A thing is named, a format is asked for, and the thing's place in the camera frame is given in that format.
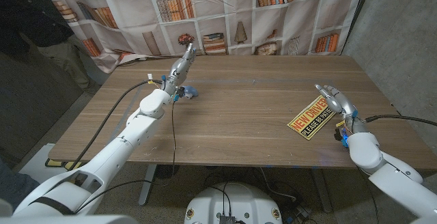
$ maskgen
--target person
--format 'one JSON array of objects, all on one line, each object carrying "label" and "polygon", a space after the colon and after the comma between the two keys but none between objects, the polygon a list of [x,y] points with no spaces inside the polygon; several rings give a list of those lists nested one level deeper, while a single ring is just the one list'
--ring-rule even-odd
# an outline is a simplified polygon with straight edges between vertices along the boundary
[{"label": "person", "polygon": [[0,158],[0,199],[8,202],[13,210],[39,185],[26,174],[12,172]]},{"label": "person", "polygon": [[45,57],[66,71],[86,93],[94,95],[99,85],[88,76],[81,57],[89,57],[51,0],[0,0],[0,51],[27,54],[27,36]]}]

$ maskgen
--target table leg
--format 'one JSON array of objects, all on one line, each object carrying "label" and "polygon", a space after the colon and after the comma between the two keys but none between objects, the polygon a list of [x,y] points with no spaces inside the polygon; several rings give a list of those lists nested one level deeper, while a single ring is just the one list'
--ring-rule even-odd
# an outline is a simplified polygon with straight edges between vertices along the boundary
[{"label": "table leg", "polygon": [[311,169],[311,174],[313,175],[313,181],[319,193],[323,211],[325,213],[332,212],[333,206],[330,203],[328,188],[326,186],[325,177],[323,176],[323,171],[321,169]]},{"label": "table leg", "polygon": [[[144,180],[148,180],[150,182],[153,182],[155,178],[155,171],[156,171],[157,165],[148,165],[147,171],[145,172],[145,178]],[[141,193],[139,195],[138,204],[140,206],[144,206],[147,204],[147,200],[149,199],[149,193],[152,190],[152,184],[149,182],[143,183],[143,188],[141,189]]]}]

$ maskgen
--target white cable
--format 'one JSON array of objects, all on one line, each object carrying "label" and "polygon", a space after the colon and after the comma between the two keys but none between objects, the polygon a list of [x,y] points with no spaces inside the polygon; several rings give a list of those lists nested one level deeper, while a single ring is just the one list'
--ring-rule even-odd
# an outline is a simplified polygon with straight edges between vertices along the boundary
[{"label": "white cable", "polygon": [[278,195],[284,196],[284,197],[289,197],[289,198],[293,199],[293,201],[296,201],[296,197],[293,197],[293,196],[291,196],[291,195],[287,195],[287,194],[283,194],[283,193],[278,193],[278,192],[276,192],[276,191],[270,189],[270,187],[269,187],[269,185],[268,185],[268,183],[267,183],[266,175],[264,174],[264,171],[262,170],[261,167],[260,167],[260,169],[261,169],[262,175],[264,176],[264,179],[265,179],[265,181],[266,181],[266,185],[267,185],[267,188],[268,188],[269,191],[271,191],[272,193],[276,193],[276,194],[278,194]]}]

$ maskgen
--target warning sign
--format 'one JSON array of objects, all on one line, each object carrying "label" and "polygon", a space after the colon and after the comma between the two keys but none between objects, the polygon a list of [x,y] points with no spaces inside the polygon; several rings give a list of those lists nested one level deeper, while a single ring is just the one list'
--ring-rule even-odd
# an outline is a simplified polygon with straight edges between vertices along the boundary
[{"label": "warning sign", "polygon": [[335,113],[326,104],[326,100],[320,95],[287,126],[310,140],[334,115]]}]

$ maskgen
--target black strap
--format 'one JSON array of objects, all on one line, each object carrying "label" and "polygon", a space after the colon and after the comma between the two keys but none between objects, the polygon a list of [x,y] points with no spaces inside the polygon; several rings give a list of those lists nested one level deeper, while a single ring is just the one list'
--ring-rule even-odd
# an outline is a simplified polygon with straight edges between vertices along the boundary
[{"label": "black strap", "polygon": [[40,204],[48,205],[48,206],[56,209],[57,211],[59,211],[63,215],[74,214],[74,212],[71,211],[71,209],[69,209],[67,206],[59,203],[56,200],[48,198],[48,197],[39,197],[35,201],[31,202],[30,204],[33,204],[33,203],[40,203]]}]

